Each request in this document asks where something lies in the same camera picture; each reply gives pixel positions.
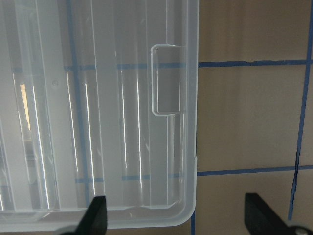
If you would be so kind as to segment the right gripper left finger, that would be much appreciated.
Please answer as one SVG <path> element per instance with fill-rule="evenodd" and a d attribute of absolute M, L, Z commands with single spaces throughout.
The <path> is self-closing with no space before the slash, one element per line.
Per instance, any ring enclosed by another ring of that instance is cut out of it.
<path fill-rule="evenodd" d="M 56 235 L 105 235 L 108 229 L 105 196 L 96 196 L 77 226 L 67 226 L 55 231 Z"/>

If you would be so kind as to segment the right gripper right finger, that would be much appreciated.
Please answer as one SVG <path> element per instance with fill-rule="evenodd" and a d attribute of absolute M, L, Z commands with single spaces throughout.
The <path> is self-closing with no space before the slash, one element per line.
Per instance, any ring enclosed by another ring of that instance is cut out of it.
<path fill-rule="evenodd" d="M 287 225 L 257 193 L 245 194 L 244 223 L 251 235 L 311 235 L 301 225 Z"/>

